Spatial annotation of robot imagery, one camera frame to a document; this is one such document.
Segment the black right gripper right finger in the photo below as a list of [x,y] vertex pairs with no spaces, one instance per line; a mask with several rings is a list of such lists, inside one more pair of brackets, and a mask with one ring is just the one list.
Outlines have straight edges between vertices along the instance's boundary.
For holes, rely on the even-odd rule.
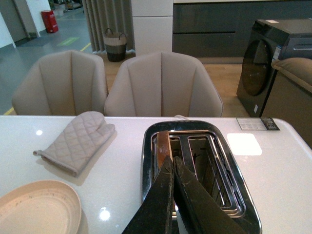
[[244,234],[213,200],[179,157],[174,158],[174,200],[190,234]]

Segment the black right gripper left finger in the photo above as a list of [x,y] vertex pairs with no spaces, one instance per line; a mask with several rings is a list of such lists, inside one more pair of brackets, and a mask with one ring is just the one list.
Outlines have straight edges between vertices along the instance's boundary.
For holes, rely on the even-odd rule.
[[165,157],[160,171],[124,234],[170,234],[172,231],[174,165]]

